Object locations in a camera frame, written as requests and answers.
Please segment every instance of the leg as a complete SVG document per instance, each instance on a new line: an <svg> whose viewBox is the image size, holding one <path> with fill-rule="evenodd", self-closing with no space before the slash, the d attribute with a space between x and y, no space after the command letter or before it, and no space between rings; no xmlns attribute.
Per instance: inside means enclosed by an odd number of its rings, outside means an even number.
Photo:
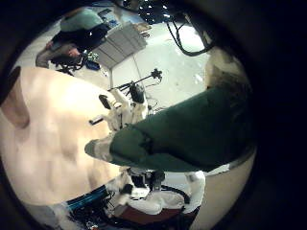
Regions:
<svg viewBox="0 0 307 230"><path fill-rule="evenodd" d="M67 55L68 51L70 51L71 49L75 47L76 47L75 44L67 43L67 44L63 44L55 51L44 49L37 54L36 60L35 60L35 66L48 69L49 60L51 60L52 58L59 57L59 56Z"/></svg>
<svg viewBox="0 0 307 230"><path fill-rule="evenodd" d="M117 0L118 4L123 5L121 0ZM113 13L115 15L115 18L117 19L117 21L123 25L124 21L123 21L123 12L122 9L120 9L119 7L117 7L116 5L114 5L114 10Z"/></svg>

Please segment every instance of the black chair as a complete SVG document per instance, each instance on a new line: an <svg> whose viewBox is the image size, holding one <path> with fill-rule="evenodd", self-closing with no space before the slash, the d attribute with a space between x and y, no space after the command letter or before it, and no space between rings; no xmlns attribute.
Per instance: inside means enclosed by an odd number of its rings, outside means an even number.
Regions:
<svg viewBox="0 0 307 230"><path fill-rule="evenodd" d="M105 38L99 40L94 46L81 53L78 57L59 56L51 59L51 63L55 64L56 67L60 66L59 72L74 76L72 71L82 69L88 61L88 53L99 47L106 41Z"/></svg>

